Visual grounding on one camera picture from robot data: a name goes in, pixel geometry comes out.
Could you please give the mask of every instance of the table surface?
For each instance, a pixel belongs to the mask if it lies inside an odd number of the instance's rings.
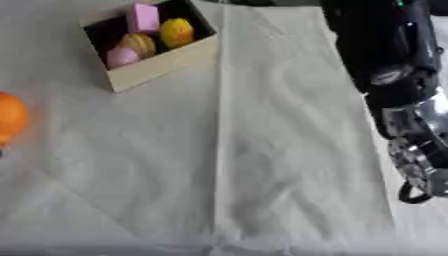
[[[319,8],[194,1],[219,58],[112,94],[77,19],[128,2],[0,1],[0,90],[31,112],[0,161],[0,245],[447,248],[448,201],[398,202]],[[435,23],[447,46],[448,20]]]

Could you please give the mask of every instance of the cardboard box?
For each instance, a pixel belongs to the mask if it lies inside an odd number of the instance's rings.
[[[216,31],[189,0],[168,0],[155,4],[159,7],[161,22],[170,18],[185,18],[194,27],[195,42],[181,48],[168,50],[159,35],[156,41],[156,56],[140,62],[109,70],[107,52],[114,48],[128,33],[126,11],[130,6],[96,14],[81,21],[93,48],[104,64],[114,92],[122,92],[149,80],[173,72],[179,68],[213,57],[218,50]]]

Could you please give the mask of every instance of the toy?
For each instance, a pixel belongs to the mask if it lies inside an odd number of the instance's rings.
[[[115,47],[107,53],[107,66],[110,69],[140,61],[138,54],[131,48]]]
[[[152,57],[156,54],[156,44],[151,37],[142,33],[130,33],[124,36],[118,47],[134,50],[141,59]]]
[[[165,45],[177,48],[194,41],[194,29],[185,19],[170,19],[162,24],[160,35]]]
[[[147,4],[133,4],[127,15],[131,33],[155,33],[160,30],[159,9]]]
[[[24,129],[27,119],[25,105],[11,94],[0,92],[0,150]]]

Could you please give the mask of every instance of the orange ball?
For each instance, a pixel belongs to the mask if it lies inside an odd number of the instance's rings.
[[[168,48],[174,49],[194,41],[194,28],[186,19],[170,19],[160,27],[160,37]]]
[[[11,94],[0,92],[0,148],[25,128],[27,120],[25,105]]]

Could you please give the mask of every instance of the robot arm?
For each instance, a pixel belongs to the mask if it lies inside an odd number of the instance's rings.
[[[406,179],[400,199],[448,197],[448,98],[426,0],[322,0],[347,71]],[[412,188],[423,194],[411,197]]]

